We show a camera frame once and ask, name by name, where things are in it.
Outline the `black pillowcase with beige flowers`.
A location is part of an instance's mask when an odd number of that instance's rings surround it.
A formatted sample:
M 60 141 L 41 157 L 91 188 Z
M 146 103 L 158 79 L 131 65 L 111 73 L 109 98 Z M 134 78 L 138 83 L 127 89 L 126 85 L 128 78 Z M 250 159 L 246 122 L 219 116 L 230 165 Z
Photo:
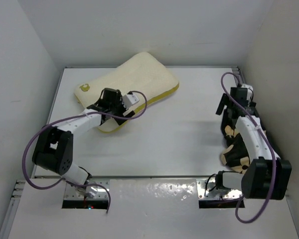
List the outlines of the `black pillowcase with beige flowers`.
M 221 132 L 227 145 L 221 152 L 221 163 L 234 172 L 245 174 L 251 160 L 239 131 L 228 116 L 227 109 L 223 112 Z

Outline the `cream pillow with yellow edge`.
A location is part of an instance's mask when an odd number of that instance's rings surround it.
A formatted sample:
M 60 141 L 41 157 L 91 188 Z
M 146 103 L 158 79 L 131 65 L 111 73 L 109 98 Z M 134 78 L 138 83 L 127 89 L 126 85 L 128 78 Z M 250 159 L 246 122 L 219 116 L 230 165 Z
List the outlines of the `cream pillow with yellow edge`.
M 80 83 L 74 90 L 78 102 L 87 108 L 95 103 L 104 88 L 120 90 L 122 95 L 139 91 L 139 102 L 131 106 L 124 116 L 134 112 L 142 113 L 145 103 L 148 106 L 167 98 L 179 88 L 179 80 L 158 60 L 147 52 L 134 55 L 110 73 L 89 82 Z

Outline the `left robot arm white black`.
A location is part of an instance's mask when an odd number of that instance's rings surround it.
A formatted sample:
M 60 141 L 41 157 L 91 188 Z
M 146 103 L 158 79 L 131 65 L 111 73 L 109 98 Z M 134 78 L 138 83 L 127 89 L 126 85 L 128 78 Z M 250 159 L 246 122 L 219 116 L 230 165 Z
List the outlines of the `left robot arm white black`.
M 73 162 L 74 139 L 109 119 L 124 123 L 135 114 L 132 111 L 124 116 L 124 113 L 138 102 L 133 92 L 123 96 L 119 90 L 103 89 L 99 99 L 81 114 L 44 129 L 38 137 L 32 162 L 74 185 L 86 184 L 90 174 Z

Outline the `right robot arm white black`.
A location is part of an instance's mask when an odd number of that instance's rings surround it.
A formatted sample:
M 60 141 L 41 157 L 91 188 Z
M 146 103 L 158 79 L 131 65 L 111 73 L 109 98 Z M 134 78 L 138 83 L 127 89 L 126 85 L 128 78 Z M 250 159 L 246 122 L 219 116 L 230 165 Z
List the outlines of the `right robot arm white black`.
M 274 178 L 271 199 L 283 199 L 292 166 L 281 159 L 262 127 L 252 87 L 232 87 L 229 95 L 222 95 L 216 113 L 223 116 L 221 131 L 227 144 L 221 162 L 230 168 L 216 174 L 216 189 L 235 189 L 247 199 L 265 199 Z

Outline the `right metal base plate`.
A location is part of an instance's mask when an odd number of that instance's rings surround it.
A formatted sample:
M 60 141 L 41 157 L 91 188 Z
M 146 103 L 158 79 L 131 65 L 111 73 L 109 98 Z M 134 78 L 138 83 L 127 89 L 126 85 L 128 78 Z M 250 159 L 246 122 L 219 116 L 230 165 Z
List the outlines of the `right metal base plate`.
M 215 177 L 202 177 L 196 179 L 197 195 L 199 201 L 228 201 L 237 200 L 242 192 L 236 189 L 216 189 Z

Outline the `metal base plate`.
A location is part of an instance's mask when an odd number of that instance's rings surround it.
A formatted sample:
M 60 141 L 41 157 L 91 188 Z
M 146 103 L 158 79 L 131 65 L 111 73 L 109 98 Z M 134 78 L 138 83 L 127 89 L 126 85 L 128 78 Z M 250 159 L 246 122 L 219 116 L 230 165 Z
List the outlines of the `metal base plate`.
M 106 190 L 110 191 L 110 180 L 105 178 L 91 178 L 87 184 L 98 184 L 98 186 L 88 186 L 86 188 L 78 188 L 66 184 L 64 191 L 64 200 L 68 201 L 83 201 L 86 197 L 87 201 L 107 201 L 108 194 Z
M 237 200 L 242 192 L 236 189 L 216 189 L 215 177 L 202 177 L 196 179 L 197 195 L 199 201 L 228 201 Z

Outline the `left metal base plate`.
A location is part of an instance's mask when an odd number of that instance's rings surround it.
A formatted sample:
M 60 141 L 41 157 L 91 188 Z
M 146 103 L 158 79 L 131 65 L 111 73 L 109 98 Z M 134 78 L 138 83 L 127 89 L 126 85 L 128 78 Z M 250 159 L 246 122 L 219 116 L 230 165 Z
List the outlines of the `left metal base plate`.
M 107 201 L 108 194 L 106 190 L 110 191 L 110 180 L 105 178 L 91 178 L 87 184 L 98 184 L 98 186 L 88 186 L 86 188 L 78 188 L 66 184 L 64 191 L 64 200 L 68 201 L 83 201 L 86 197 L 87 201 Z

